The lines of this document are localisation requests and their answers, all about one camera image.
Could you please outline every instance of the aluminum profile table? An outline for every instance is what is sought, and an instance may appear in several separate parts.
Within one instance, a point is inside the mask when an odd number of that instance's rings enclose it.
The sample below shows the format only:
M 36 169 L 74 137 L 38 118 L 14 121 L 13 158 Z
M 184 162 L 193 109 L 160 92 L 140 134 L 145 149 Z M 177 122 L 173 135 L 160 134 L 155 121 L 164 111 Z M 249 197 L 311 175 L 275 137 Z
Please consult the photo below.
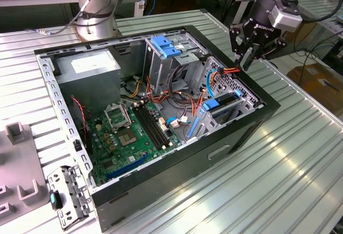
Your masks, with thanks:
M 299 5 L 302 11 L 314 18 L 323 17 L 331 13 L 337 6 L 338 2 L 328 0 L 299 0 Z M 343 24 L 337 21 L 337 16 L 343 14 L 343 8 L 331 18 L 318 22 L 321 26 L 332 32 L 333 34 L 343 32 Z
M 210 14 L 178 12 L 118 21 L 123 34 L 193 24 L 232 59 L 228 30 Z M 0 34 L 0 128 L 30 124 L 47 176 L 73 165 L 32 50 L 78 42 L 57 36 Z M 281 108 L 247 144 L 107 233 L 329 233 L 343 215 L 343 124 L 267 61 L 248 74 Z M 0 233 L 60 233 L 47 204 Z M 67 233 L 100 233 L 94 212 Z

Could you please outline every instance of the metal bracket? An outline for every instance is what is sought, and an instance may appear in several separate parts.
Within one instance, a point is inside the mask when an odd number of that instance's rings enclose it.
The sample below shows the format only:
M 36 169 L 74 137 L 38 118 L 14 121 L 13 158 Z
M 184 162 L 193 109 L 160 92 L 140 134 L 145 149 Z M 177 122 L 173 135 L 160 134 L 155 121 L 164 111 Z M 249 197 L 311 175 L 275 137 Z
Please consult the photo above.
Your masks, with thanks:
M 88 217 L 93 206 L 78 165 L 62 166 L 50 174 L 48 180 L 51 190 L 54 194 L 58 192 L 61 198 L 62 208 L 57 210 L 57 216 L 63 230 Z

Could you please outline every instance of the blue clip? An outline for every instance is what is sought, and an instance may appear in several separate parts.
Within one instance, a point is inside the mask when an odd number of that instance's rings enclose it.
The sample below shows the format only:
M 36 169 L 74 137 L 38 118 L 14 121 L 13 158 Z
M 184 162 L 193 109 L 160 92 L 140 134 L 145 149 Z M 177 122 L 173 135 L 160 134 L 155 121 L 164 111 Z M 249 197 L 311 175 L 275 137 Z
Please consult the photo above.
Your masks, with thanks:
M 172 45 L 172 42 L 163 35 L 151 37 L 151 41 L 165 58 L 170 58 L 181 54 L 181 51 L 177 50 Z
M 156 48 L 160 47 L 161 49 L 170 48 L 172 42 L 165 38 L 163 35 L 151 37 L 152 43 Z
M 203 106 L 204 106 L 204 104 L 206 104 L 209 109 L 216 108 L 217 106 L 219 106 L 219 103 L 215 99 L 205 101 L 203 103 Z
M 242 96 L 242 92 L 241 92 L 241 90 L 238 90 L 238 89 L 236 89 L 235 90 L 235 93 L 236 93 L 236 95 L 238 96 L 238 97 L 241 97 Z

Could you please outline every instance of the label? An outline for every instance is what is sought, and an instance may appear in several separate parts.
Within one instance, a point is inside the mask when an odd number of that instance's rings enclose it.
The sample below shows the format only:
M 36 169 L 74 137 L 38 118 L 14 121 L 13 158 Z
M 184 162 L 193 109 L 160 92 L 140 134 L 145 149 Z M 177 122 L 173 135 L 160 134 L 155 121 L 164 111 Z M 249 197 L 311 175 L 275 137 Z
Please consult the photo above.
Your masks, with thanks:
M 186 123 L 186 122 L 187 122 L 187 119 L 188 119 L 187 116 L 182 116 L 182 117 L 180 118 L 180 121 Z
M 76 73 L 111 67 L 113 64 L 114 62 L 110 60 L 107 53 L 97 54 L 86 58 L 78 58 L 71 62 Z
M 307 71 L 311 74 L 311 75 L 316 75 L 318 74 L 318 71 L 314 68 L 307 68 Z
M 183 45 L 176 45 L 174 46 L 176 49 L 180 50 L 180 49 L 184 49 L 184 46 Z
M 129 157 L 129 160 L 130 160 L 130 162 L 134 162 L 136 159 L 134 158 L 133 155 L 131 155 L 131 156 Z

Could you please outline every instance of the chip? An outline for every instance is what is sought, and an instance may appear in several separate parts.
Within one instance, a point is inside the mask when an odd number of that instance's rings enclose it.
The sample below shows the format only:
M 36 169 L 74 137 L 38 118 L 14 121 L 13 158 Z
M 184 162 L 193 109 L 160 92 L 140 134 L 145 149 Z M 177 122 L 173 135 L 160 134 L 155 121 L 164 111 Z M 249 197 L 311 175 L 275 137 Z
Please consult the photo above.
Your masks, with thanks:
M 108 160 L 108 161 L 102 163 L 102 165 L 105 167 L 105 169 L 107 169 L 107 168 L 110 168 L 113 166 L 113 162 L 111 160 Z
M 137 141 L 137 138 L 134 134 L 134 132 L 132 131 L 131 128 L 125 129 L 123 131 L 120 131 L 117 134 L 119 141 L 121 142 L 122 146 L 127 146 L 129 144 L 135 143 L 135 141 Z

